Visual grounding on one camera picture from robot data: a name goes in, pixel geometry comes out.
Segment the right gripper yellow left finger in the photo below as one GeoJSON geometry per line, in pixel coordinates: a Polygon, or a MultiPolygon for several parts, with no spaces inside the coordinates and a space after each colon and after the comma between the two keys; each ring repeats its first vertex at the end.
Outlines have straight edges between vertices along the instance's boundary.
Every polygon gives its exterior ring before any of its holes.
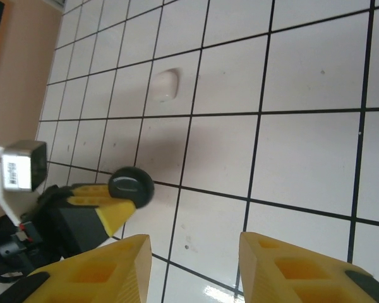
{"type": "Polygon", "coordinates": [[[33,271],[0,302],[146,302],[151,266],[149,235],[133,235],[33,271]]]}

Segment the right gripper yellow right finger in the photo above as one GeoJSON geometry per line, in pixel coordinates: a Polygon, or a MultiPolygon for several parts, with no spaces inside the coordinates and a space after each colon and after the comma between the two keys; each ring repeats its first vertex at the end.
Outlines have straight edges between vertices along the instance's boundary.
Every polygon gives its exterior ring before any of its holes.
{"type": "Polygon", "coordinates": [[[254,232],[239,236],[245,302],[379,302],[362,268],[254,232]]]}

